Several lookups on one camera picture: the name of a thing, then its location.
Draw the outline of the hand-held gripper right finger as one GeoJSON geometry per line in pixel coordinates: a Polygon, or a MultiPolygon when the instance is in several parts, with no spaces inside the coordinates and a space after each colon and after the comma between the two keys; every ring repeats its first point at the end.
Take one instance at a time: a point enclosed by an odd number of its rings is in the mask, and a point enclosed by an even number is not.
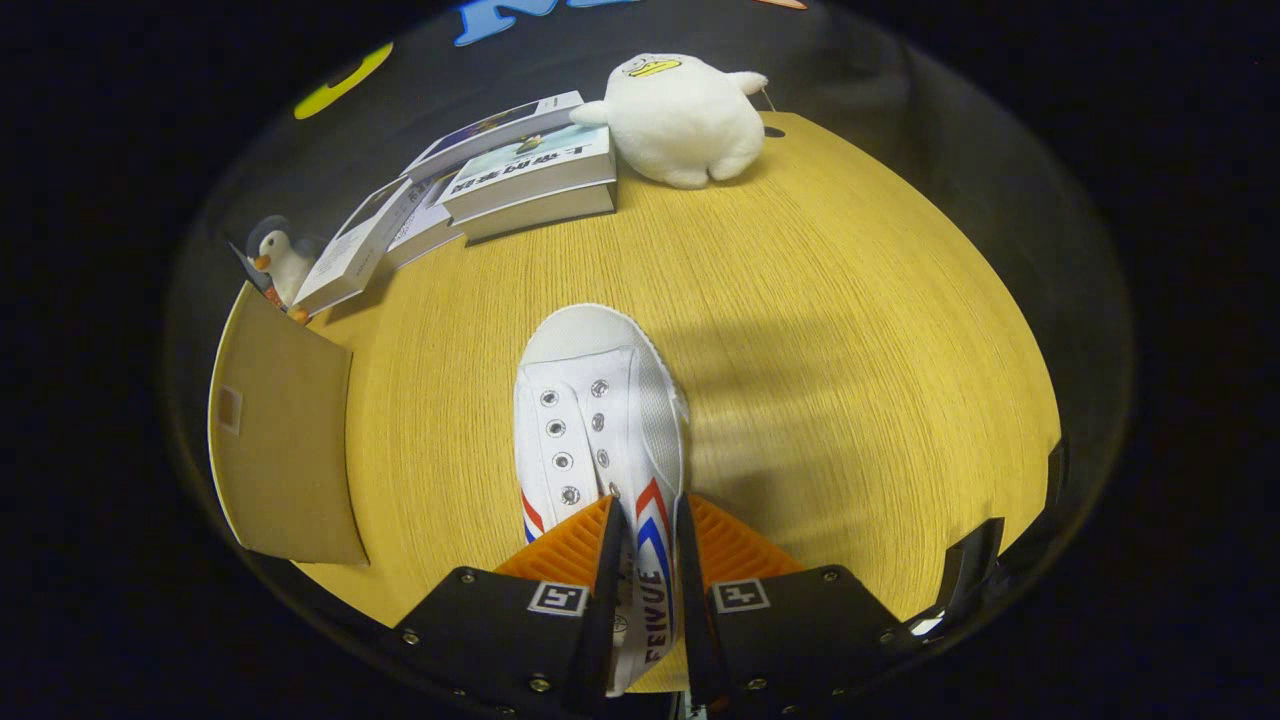
{"type": "Polygon", "coordinates": [[[675,524],[687,678],[710,716],[832,716],[918,652],[849,569],[806,568],[699,495],[675,524]]]}

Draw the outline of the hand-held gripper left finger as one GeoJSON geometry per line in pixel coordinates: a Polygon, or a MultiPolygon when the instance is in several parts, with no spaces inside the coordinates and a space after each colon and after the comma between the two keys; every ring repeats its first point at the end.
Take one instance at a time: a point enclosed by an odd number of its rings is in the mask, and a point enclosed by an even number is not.
{"type": "Polygon", "coordinates": [[[605,496],[498,568],[458,566],[389,632],[388,655],[484,719],[590,719],[611,678],[622,507],[605,496]]]}

